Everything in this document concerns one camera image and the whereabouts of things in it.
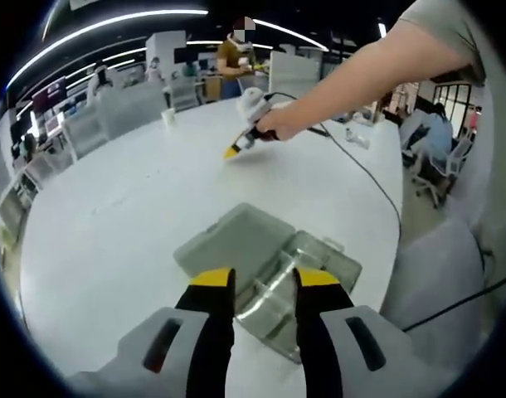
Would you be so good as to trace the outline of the person's right hand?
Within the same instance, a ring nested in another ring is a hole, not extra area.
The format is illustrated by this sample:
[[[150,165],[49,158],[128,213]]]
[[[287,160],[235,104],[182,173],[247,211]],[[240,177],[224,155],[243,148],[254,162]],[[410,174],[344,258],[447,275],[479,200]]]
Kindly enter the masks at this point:
[[[290,108],[273,108],[256,123],[256,128],[264,135],[273,134],[279,141],[287,141],[303,131],[306,124]]]

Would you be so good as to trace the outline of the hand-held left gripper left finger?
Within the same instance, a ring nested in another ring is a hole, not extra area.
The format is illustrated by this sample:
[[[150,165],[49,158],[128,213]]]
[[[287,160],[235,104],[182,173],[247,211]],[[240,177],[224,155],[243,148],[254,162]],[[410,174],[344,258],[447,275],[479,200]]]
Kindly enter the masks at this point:
[[[174,307],[159,309],[122,337],[111,361],[70,377],[75,396],[223,397],[235,296],[235,270],[200,273]]]

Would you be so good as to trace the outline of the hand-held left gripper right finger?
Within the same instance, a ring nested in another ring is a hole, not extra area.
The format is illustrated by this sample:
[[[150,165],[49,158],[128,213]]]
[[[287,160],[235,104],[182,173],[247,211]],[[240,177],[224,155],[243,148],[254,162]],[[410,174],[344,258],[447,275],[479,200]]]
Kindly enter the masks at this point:
[[[449,371],[423,362],[411,338],[354,306],[330,273],[294,268],[296,342],[308,397],[438,397]]]

